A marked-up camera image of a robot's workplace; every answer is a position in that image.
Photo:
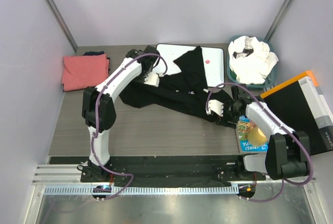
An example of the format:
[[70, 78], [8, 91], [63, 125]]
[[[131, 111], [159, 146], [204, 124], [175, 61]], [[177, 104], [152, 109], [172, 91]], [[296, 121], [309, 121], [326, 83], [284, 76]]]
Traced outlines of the black floral print t-shirt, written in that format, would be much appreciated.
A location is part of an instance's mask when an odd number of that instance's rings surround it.
[[235, 129], [237, 120], [206, 113], [208, 85], [202, 48], [195, 47], [177, 58], [174, 63], [180, 68], [180, 73], [160, 78], [158, 87], [133, 81], [120, 93], [121, 101], [135, 108], [156, 104]]

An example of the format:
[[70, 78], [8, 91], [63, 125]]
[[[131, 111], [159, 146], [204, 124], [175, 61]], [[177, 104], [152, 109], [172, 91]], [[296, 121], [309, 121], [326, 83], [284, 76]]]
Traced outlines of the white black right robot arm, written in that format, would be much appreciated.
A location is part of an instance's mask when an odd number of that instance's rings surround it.
[[283, 123], [264, 100], [254, 96], [245, 86], [231, 83], [231, 87], [234, 101], [222, 103], [216, 114], [227, 123], [246, 116], [254, 122], [254, 132], [267, 141], [265, 154], [243, 157], [245, 170], [265, 173], [273, 180], [283, 179], [294, 185], [309, 183], [314, 168], [308, 135]]

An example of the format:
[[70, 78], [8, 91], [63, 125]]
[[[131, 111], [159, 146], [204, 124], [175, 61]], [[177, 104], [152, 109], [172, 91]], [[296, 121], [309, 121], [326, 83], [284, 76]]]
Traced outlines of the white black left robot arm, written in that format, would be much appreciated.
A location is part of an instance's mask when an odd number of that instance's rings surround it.
[[160, 75], [153, 72], [161, 59], [155, 47], [130, 50], [121, 65], [102, 83], [83, 92], [82, 117], [88, 127], [91, 152], [86, 166], [79, 165], [81, 182], [106, 181], [110, 178], [109, 132], [116, 121], [114, 102], [131, 83], [157, 87]]

